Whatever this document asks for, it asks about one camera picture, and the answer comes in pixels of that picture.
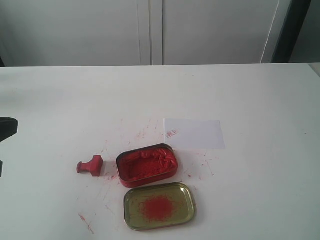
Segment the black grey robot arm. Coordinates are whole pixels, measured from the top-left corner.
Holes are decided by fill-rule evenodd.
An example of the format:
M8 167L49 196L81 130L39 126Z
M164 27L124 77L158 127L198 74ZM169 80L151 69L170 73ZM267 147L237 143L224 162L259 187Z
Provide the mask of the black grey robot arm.
M18 132L19 122L12 117L0 118L0 142L14 136Z

